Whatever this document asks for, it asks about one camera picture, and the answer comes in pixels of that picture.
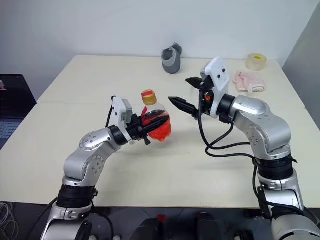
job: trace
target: white table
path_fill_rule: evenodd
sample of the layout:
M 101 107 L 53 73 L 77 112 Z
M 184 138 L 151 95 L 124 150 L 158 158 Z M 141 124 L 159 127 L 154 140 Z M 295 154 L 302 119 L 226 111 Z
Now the white table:
M 210 59 L 181 61 L 176 74 L 166 73 L 159 57 L 76 56 L 39 98 L 38 103 L 110 104 L 111 96 L 127 98 L 131 104 L 142 102 L 140 93 L 145 89 L 155 91 L 160 103 L 169 104 L 168 96 L 179 96 L 194 101 L 198 92 L 185 79 L 200 77 L 201 69 Z M 236 71 L 248 71 L 244 60 L 225 60 L 232 77 Z M 266 91 L 253 93 L 273 107 L 304 108 L 278 62 L 268 61 L 262 75 Z M 240 93 L 230 81 L 229 92 Z
M 47 204 L 61 187 L 63 165 L 83 135 L 103 128 L 110 105 L 39 103 L 0 151 L 0 200 Z M 133 105 L 138 111 L 143 105 Z M 124 145 L 107 161 L 96 186 L 98 206 L 257 208 L 252 190 L 251 159 L 216 159 L 204 153 L 197 122 L 166 106 L 172 136 L 165 142 Z M 275 107 L 273 112 L 292 128 L 292 155 L 303 200 L 320 207 L 320 133 L 302 108 Z M 203 117 L 208 139 L 229 127 Z M 245 141 L 237 129 L 223 144 Z M 249 146 L 234 152 L 251 153 Z
M 183 59 L 180 72 L 171 75 L 163 71 L 159 58 L 76 56 L 0 151 L 0 201 L 50 202 L 61 187 L 64 162 L 79 140 L 105 126 L 111 96 L 127 98 L 139 115 L 143 109 L 140 92 L 150 88 L 170 113 L 172 136 L 149 146 L 143 141 L 125 145 L 113 154 L 96 186 L 96 204 L 257 208 L 251 160 L 207 156 L 197 122 L 168 100 L 168 96 L 179 96 L 195 103 L 198 93 L 185 79 L 199 76 L 208 61 Z M 227 60 L 229 73 L 246 70 L 244 62 Z M 251 97 L 267 102 L 290 125 L 304 203 L 320 207 L 320 186 L 311 184 L 320 169 L 319 129 L 276 61 L 269 61 L 260 73 L 267 90 Z M 239 94 L 232 82 L 229 91 Z M 203 117 L 203 125 L 209 140 L 229 127 L 208 116 Z M 222 144 L 242 141 L 246 141 L 244 134 L 235 129 Z M 249 146 L 232 150 L 239 151 L 251 153 Z

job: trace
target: roll of tape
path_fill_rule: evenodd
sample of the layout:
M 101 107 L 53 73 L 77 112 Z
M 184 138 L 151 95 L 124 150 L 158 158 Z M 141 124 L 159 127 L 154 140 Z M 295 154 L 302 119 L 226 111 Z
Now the roll of tape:
M 254 71 L 260 71 L 265 68 L 267 58 L 259 53 L 251 53 L 246 59 L 245 66 Z

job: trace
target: red object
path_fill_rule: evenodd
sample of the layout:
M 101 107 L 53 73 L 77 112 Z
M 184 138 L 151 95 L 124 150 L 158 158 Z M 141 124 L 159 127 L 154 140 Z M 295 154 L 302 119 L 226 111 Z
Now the red object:
M 152 94 L 154 94 L 154 93 L 152 92 L 152 90 L 150 90 L 150 91 L 142 92 L 141 96 L 144 97 L 144 96 L 148 96 L 148 95 L 152 95 Z
M 211 100 L 211 97 L 210 97 L 210 96 L 208 96 L 208 95 L 206 95 L 206 96 L 204 97 L 204 99 L 208 102 L 208 101 L 210 101 L 210 100 Z
M 145 106 L 141 114 L 143 125 L 149 124 L 155 118 L 169 115 L 169 113 L 167 112 L 162 112 L 161 114 L 157 114 L 156 113 L 157 111 L 151 111 L 151 114 L 148 114 L 147 116 L 146 115 L 147 112 L 148 112 L 148 108 Z M 162 126 L 160 126 L 159 128 L 157 128 L 152 132 L 149 132 L 148 135 L 150 136 L 150 138 L 159 140 L 160 142 L 163 142 L 167 137 L 170 137 L 171 135 L 170 118 Z
M 167 216 L 164 214 L 159 214 L 158 216 L 156 216 L 156 219 L 158 220 L 158 222 L 160 223 L 165 223 Z

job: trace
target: plastic bottle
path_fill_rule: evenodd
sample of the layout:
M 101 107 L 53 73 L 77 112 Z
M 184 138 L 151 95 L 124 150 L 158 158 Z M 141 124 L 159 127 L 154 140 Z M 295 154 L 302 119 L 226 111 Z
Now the plastic bottle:
M 141 93 L 143 103 L 145 107 L 142 111 L 141 118 L 144 125 L 149 124 L 155 118 L 162 116 L 168 116 L 169 113 L 165 107 L 157 102 L 157 97 L 154 91 L 148 89 Z M 163 142 L 167 137 L 171 135 L 171 122 L 170 118 L 156 130 L 149 132 L 148 135 L 155 140 Z

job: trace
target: gray wall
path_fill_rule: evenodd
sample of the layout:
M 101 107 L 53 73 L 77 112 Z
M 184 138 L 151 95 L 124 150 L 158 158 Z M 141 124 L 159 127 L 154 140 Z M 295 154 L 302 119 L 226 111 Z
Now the gray wall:
M 284 64 L 283 71 L 320 128 L 320 4 Z

